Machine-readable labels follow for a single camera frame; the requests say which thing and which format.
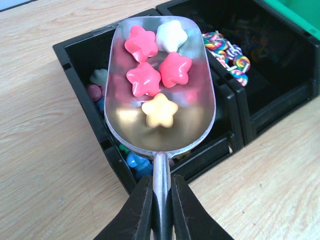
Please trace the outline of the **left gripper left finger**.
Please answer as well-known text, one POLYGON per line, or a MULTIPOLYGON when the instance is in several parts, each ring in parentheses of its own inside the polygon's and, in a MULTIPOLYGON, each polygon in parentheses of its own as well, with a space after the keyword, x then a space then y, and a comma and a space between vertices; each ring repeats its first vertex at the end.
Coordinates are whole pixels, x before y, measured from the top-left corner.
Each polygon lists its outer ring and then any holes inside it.
POLYGON ((151 235, 152 177, 140 179, 113 220, 94 240, 149 240, 151 235))

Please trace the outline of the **black bin with star candies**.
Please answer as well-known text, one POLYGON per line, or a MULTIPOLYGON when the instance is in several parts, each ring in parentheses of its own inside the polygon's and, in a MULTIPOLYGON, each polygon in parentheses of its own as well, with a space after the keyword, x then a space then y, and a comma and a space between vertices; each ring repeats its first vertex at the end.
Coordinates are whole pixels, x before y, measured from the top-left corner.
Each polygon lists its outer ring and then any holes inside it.
MULTIPOLYGON (((131 18, 149 16, 164 15, 152 8, 131 18)), ((123 20, 55 44, 53 49, 106 159, 124 188, 131 193, 142 177, 152 175, 153 161, 120 143, 105 119, 105 87, 111 44, 117 26, 123 20)), ((229 113, 235 109, 236 101, 226 85, 218 85, 218 75, 209 69, 216 103, 213 126, 200 144, 169 161, 171 173, 183 176, 187 182, 228 157, 234 148, 234 121, 229 113)))

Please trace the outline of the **green bin with gummies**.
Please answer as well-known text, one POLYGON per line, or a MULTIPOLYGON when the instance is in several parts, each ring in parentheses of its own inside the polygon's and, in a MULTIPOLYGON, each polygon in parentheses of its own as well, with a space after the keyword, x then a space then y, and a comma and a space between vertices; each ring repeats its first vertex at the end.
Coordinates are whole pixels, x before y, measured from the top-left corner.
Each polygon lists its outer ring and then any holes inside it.
POLYGON ((262 0, 262 2, 281 20, 320 40, 319 0, 262 0))

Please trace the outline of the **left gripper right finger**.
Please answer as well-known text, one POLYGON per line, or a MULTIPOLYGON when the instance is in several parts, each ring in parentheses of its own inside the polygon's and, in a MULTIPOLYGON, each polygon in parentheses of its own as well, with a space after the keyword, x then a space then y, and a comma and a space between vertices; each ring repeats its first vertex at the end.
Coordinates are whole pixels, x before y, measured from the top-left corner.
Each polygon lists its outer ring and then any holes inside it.
POLYGON ((171 177, 171 200, 177 240, 231 240, 204 209, 181 175, 171 177))

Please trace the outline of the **black bin with lollipop candies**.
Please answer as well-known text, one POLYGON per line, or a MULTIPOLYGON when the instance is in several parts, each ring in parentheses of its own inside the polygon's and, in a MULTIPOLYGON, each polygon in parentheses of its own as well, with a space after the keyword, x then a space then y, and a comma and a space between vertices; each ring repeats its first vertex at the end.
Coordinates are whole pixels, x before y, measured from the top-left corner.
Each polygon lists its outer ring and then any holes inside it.
POLYGON ((266 2, 171 0, 157 10, 189 18, 203 33, 218 31, 250 60, 242 86, 208 55, 212 70, 235 94, 244 145, 319 95, 320 42, 266 2))

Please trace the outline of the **metal scoop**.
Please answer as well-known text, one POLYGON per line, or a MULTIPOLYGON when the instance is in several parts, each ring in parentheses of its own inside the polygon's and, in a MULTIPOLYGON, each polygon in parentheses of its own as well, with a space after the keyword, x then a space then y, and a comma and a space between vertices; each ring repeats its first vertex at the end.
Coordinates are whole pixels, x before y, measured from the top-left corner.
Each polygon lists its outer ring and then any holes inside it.
POLYGON ((104 116, 115 138, 153 162, 156 240, 173 237, 170 160, 200 144, 216 118, 203 36, 182 16, 127 18, 115 29, 104 116))

